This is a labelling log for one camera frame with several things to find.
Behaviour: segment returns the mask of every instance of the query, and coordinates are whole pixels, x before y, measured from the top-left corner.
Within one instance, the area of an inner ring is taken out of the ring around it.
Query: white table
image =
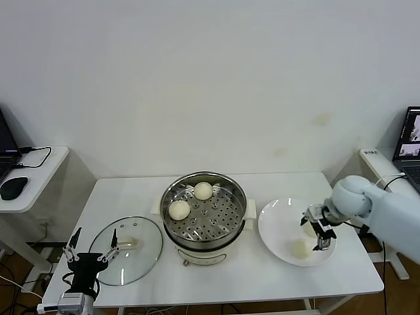
[[[359,150],[359,154],[365,161],[366,165],[372,170],[373,174],[380,179],[400,172],[400,170],[397,169],[392,162],[394,151],[394,148],[362,148]],[[386,183],[394,178],[395,177],[384,178],[381,183],[382,186],[385,186]],[[400,178],[392,182],[388,186],[388,191],[398,192],[399,194],[412,198],[420,198],[417,190],[415,190],[408,180],[404,178]],[[391,264],[400,280],[408,280],[410,276],[396,254],[397,251],[387,246],[386,260]],[[379,253],[370,253],[369,255],[374,263],[383,262],[383,251]]]
[[[47,153],[48,150],[32,151],[25,154],[19,163],[23,163],[24,165],[39,165]],[[53,146],[51,147],[50,156],[45,160],[45,163],[42,166],[35,169],[14,169],[3,181],[5,182],[15,177],[28,177],[29,179],[22,193],[16,199],[0,199],[0,240],[7,247],[19,253],[34,265],[34,268],[32,268],[26,281],[36,280],[41,273],[47,273],[51,269],[51,263],[45,259],[48,257],[51,250],[44,249],[41,255],[37,253],[30,246],[26,245],[26,242],[18,231],[11,228],[5,220],[1,218],[1,214],[23,213],[29,210],[67,155],[68,148],[66,146]],[[27,283],[25,288],[31,290],[34,285],[35,283]]]
[[[302,198],[321,203],[331,188],[322,173],[232,175],[257,212],[276,198]],[[155,220],[150,210],[175,177],[101,179],[75,227],[82,227],[77,251],[88,251],[95,236],[122,217],[144,216]],[[337,297],[320,307],[327,314],[356,294],[383,289],[383,283],[353,228],[338,227],[337,248],[321,266],[302,268],[275,257],[256,230],[244,230],[228,258],[214,266],[183,266],[175,247],[163,234],[163,251],[145,277],[129,285],[102,285],[95,307],[193,305],[276,301],[308,297]],[[61,277],[68,272],[61,257],[43,304],[57,303],[69,287]]]

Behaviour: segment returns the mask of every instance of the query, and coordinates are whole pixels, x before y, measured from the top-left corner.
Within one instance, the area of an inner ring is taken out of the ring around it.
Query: computer mouse
[[[6,180],[0,187],[0,197],[3,200],[13,200],[17,198],[28,183],[27,177],[16,177]]]

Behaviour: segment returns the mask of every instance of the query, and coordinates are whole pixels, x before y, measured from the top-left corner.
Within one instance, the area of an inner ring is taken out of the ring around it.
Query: laptop screen
[[[19,148],[16,145],[12,133],[7,127],[5,118],[0,110],[0,156],[20,156]]]
[[[420,159],[420,106],[407,109],[393,160],[399,159]]]

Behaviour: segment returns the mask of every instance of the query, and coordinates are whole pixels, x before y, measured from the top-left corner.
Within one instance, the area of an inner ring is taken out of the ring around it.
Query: glass lid
[[[114,229],[117,230],[119,254],[99,273],[98,280],[108,285],[130,284],[146,275],[157,263],[162,250],[162,234],[149,219],[123,218],[105,227],[94,239],[89,252],[107,253]]]

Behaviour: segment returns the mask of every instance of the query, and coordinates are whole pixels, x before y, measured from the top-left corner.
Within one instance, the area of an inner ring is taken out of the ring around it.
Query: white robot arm
[[[340,180],[323,205],[310,206],[302,224],[310,221],[318,236],[314,250],[329,247],[332,226],[355,218],[372,234],[420,264],[420,200],[386,192],[359,176]]]

